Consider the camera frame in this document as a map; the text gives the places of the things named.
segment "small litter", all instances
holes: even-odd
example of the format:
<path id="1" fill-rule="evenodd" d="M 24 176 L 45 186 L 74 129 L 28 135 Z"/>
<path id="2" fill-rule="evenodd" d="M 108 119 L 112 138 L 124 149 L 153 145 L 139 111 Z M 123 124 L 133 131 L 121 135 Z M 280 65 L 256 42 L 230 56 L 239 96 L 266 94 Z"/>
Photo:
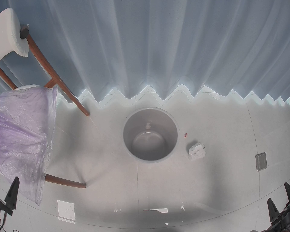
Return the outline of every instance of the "small litter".
<path id="1" fill-rule="evenodd" d="M 196 160 L 205 157 L 205 148 L 203 143 L 196 143 L 188 151 L 188 159 Z"/>

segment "curtain fold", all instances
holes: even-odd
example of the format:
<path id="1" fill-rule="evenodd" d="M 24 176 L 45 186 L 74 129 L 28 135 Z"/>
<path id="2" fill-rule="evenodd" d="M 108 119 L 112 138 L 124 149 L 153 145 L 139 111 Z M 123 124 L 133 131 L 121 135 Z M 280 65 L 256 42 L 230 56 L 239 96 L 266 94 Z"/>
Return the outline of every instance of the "curtain fold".
<path id="1" fill-rule="evenodd" d="M 290 1 L 2 0 L 12 7 L 71 91 L 101 101 L 149 84 L 165 99 L 179 84 L 226 96 L 290 97 Z M 49 77 L 33 55 L 0 67 L 17 85 Z M 0 91 L 7 89 L 0 82 Z"/>

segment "white trash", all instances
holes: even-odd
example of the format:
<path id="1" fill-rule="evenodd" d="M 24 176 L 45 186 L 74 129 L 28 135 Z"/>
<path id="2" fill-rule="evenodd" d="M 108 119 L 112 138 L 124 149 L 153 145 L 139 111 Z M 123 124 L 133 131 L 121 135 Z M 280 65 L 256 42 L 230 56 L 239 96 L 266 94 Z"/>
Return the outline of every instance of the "white trash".
<path id="1" fill-rule="evenodd" d="M 196 143 L 188 150 L 188 159 L 196 160 L 205 157 L 205 148 L 203 143 Z"/>

